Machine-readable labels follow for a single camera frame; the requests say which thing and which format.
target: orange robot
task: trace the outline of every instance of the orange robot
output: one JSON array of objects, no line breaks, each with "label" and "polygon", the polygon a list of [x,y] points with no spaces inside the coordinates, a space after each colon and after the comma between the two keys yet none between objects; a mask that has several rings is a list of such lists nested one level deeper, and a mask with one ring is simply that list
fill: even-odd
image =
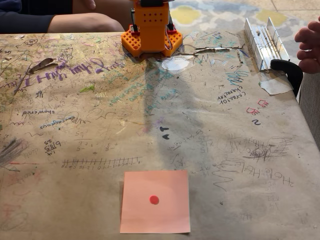
[{"label": "orange robot", "polygon": [[142,53],[171,55],[182,45],[183,36],[176,30],[169,11],[174,0],[134,0],[132,24],[121,34],[122,45],[134,57]]}]

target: pink sticky note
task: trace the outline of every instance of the pink sticky note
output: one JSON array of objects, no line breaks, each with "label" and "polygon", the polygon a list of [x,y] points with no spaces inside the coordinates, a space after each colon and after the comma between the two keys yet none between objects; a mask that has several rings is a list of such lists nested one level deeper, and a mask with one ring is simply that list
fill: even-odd
[{"label": "pink sticky note", "polygon": [[120,233],[190,232],[188,172],[124,173]]}]

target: person's knee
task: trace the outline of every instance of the person's knee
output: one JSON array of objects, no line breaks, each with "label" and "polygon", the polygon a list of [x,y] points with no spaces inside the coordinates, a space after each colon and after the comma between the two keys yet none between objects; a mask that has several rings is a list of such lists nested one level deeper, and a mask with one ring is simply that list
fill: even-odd
[{"label": "person's knee", "polygon": [[124,32],[121,24],[107,15],[100,13],[87,13],[88,21],[93,32]]}]

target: patterned floor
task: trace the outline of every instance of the patterned floor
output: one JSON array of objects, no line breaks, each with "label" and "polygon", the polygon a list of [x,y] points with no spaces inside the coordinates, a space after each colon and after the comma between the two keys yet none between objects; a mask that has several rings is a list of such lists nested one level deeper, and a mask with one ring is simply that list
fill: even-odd
[{"label": "patterned floor", "polygon": [[[280,0],[272,0],[282,6]],[[281,40],[286,47],[291,61],[298,63],[296,53],[299,44],[294,41],[296,32],[307,22],[295,16],[289,16],[273,10],[276,5],[266,5],[269,9],[248,5],[241,2],[216,0],[176,0],[170,3],[171,16],[176,27],[182,32],[214,31],[219,29],[243,30],[245,19],[253,25],[266,25],[271,17]]]}]

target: metal bracket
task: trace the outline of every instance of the metal bracket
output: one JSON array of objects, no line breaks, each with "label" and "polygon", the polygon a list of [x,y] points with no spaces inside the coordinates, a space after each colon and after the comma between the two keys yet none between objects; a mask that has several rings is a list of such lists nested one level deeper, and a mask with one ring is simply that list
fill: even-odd
[{"label": "metal bracket", "polygon": [[288,52],[270,17],[266,27],[252,27],[248,18],[246,18],[244,31],[249,40],[259,71],[270,70],[271,60],[274,59],[290,61]]}]

